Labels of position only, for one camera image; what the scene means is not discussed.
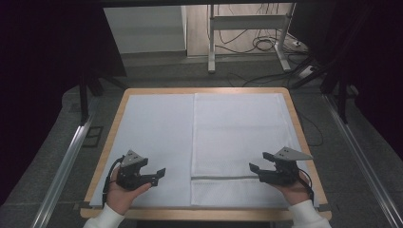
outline hand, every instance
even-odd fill
[[[299,176],[305,182],[309,183],[308,179],[301,171],[299,171]],[[271,185],[277,188],[291,205],[295,205],[310,199],[306,188],[299,181],[296,181],[291,186]]]
[[[119,168],[117,167],[113,170],[106,203],[116,213],[124,216],[130,208],[132,201],[146,192],[151,187],[151,183],[146,183],[134,191],[127,191],[116,183]]]

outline table leg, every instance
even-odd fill
[[[208,51],[208,72],[216,72],[216,46],[214,45],[214,5],[210,5],[210,47]]]
[[[281,35],[278,39],[278,42],[275,44],[276,54],[278,55],[279,61],[281,63],[282,69],[284,71],[291,71],[290,65],[288,64],[287,58],[284,55],[283,47],[284,40],[288,32],[288,28],[290,27],[291,18],[293,17],[293,11],[295,7],[295,3],[291,5],[288,9],[287,14],[285,15],[284,24],[282,26]]]

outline wooden frame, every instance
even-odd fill
[[[112,144],[115,140],[121,119],[125,113],[125,105],[130,95],[134,94],[191,94],[191,93],[282,93],[287,104],[294,129],[297,133],[297,139],[303,153],[311,154],[302,128],[297,117],[294,104],[289,91],[283,87],[187,87],[187,88],[130,88],[125,94],[119,105],[113,124],[106,139],[106,144],[95,169],[94,176],[88,187],[85,202],[90,202],[94,194],[97,183],[105,169]],[[307,161],[314,190],[319,203],[319,213],[331,219],[332,212],[328,207],[328,201],[323,192],[320,179],[317,175],[314,161]],[[102,211],[102,208],[81,208],[83,218],[94,218]],[[291,220],[291,213],[284,208],[281,209],[195,209],[192,208],[132,208],[126,214],[128,219],[143,220],[205,220],[205,221],[279,221]]]

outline metal rail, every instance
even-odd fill
[[[369,161],[367,160],[364,152],[359,146],[359,143],[355,139],[354,134],[350,130],[350,127],[345,124],[338,116],[336,111],[336,103],[333,100],[333,97],[331,97],[331,95],[323,95],[323,99],[328,106],[330,112],[332,113],[332,116],[335,119],[337,127],[340,130],[344,140],[350,147],[350,151],[353,153],[355,161],[361,169],[364,178],[370,185],[370,188],[373,191],[380,207],[382,208],[387,220],[391,224],[391,227],[403,227],[403,220],[400,217],[400,214],[397,211],[396,205],[394,204],[391,196],[389,195],[388,191],[385,189],[382,182],[379,180],[378,176],[370,165]]]
[[[91,125],[98,103],[99,98],[92,98],[88,109],[88,120],[83,126],[79,126],[77,128],[65,157],[63,158],[62,163],[60,164],[60,167],[50,185],[50,188],[45,195],[41,207],[39,208],[38,213],[30,226],[31,228],[47,227],[50,216],[53,213],[57,200],[63,191],[68,175],[75,162],[75,159],[77,158],[77,154],[81,148],[81,145],[83,144],[86,133]]]

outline white sleeve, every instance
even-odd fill
[[[97,218],[90,218],[86,221],[84,228],[117,228],[125,219],[113,211],[107,204]]]
[[[329,228],[326,218],[321,217],[315,210],[312,201],[306,200],[290,206],[288,210],[293,214],[293,228]]]

